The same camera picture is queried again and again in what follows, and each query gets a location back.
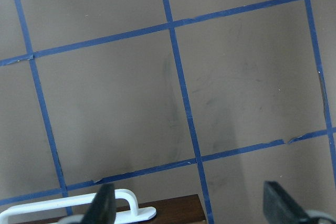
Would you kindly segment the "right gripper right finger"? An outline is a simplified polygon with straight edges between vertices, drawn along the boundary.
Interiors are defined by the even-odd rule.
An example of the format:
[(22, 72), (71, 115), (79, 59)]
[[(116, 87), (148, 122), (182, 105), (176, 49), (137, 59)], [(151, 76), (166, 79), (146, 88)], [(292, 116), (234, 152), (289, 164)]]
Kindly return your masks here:
[(268, 223), (310, 223), (311, 218), (278, 182), (265, 181), (263, 213)]

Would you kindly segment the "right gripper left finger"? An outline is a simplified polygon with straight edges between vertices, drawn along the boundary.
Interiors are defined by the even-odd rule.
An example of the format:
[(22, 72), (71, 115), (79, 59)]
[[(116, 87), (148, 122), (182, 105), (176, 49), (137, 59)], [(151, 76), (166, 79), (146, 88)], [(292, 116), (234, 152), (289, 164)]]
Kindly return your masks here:
[(82, 223), (114, 224), (116, 219), (116, 197), (114, 184), (102, 185), (95, 195)]

